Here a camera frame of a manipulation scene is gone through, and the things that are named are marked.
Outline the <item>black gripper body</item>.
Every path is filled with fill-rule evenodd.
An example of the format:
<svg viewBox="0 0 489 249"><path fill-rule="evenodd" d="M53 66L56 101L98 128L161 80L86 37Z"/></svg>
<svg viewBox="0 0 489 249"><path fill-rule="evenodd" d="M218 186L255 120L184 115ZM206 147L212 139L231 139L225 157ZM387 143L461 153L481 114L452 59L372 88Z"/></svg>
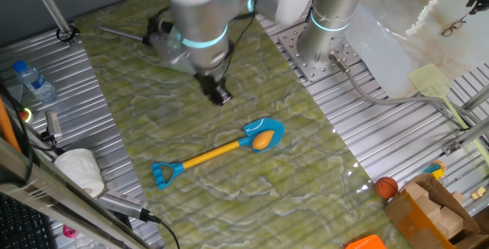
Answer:
<svg viewBox="0 0 489 249"><path fill-rule="evenodd" d="M199 83L200 89L204 95L211 95L217 92L219 89L225 89L225 77L215 78L214 76L207 76L201 73L196 73L193 76Z"/></svg>

